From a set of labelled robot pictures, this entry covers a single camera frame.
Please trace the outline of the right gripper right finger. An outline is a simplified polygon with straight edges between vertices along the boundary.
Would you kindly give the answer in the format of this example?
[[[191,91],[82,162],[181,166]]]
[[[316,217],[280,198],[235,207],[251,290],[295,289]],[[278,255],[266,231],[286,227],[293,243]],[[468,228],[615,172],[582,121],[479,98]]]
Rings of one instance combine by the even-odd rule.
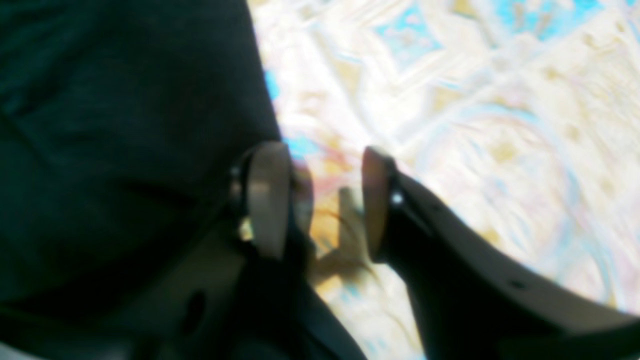
[[[405,283],[428,360],[639,358],[638,316],[498,251],[388,153],[368,146],[361,180],[369,257]]]

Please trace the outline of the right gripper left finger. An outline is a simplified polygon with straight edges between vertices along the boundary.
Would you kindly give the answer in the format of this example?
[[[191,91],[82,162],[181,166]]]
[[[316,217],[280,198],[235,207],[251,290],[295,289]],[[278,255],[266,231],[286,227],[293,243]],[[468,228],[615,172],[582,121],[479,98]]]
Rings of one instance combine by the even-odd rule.
[[[230,168],[228,198],[182,247],[157,244],[130,265],[1,303],[1,344],[44,360],[192,360],[205,352],[253,255],[282,260],[290,150],[269,141]]]

